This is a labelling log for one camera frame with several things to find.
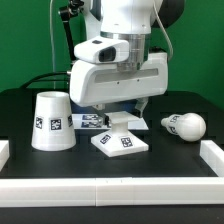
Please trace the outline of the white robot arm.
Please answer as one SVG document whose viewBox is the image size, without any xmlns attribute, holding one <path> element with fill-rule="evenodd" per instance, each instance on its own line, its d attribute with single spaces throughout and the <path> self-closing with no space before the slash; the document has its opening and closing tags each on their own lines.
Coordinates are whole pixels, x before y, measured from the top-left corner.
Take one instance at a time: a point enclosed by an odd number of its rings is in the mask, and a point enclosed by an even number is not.
<svg viewBox="0 0 224 224">
<path fill-rule="evenodd" d="M 87 40 L 75 46 L 70 78 L 71 100 L 92 106 L 106 124 L 108 103 L 135 99 L 140 115 L 150 96 L 168 86 L 171 51 L 150 47 L 151 29 L 165 31 L 184 11 L 185 0 L 100 0 L 84 8 Z"/>
</svg>

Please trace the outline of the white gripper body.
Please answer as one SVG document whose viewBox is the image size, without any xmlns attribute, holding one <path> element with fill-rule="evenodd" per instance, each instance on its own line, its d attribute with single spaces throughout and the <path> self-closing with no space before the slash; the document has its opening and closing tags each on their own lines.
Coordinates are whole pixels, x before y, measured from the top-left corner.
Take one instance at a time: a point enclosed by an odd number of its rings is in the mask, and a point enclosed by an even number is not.
<svg viewBox="0 0 224 224">
<path fill-rule="evenodd" d="M 70 77 L 71 100 L 81 107 L 161 95 L 166 89 L 166 53 L 149 54 L 136 72 L 120 72 L 116 64 L 78 60 Z"/>
</svg>

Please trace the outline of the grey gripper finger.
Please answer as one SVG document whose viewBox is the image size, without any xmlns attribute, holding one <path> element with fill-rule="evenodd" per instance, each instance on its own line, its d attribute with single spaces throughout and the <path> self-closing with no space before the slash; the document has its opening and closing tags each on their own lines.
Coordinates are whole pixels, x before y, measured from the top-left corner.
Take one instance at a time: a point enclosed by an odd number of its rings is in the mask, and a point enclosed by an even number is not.
<svg viewBox="0 0 224 224">
<path fill-rule="evenodd" d="M 143 116 L 143 112 L 144 112 L 144 109 L 146 108 L 147 104 L 148 104 L 147 98 L 139 98 L 137 100 L 137 103 L 135 105 L 135 110 L 136 110 L 136 114 L 138 117 Z"/>
<path fill-rule="evenodd" d="M 98 120 L 101 125 L 109 125 L 109 116 L 105 113 L 106 105 L 97 104 L 93 106 L 95 113 L 98 115 Z"/>
</svg>

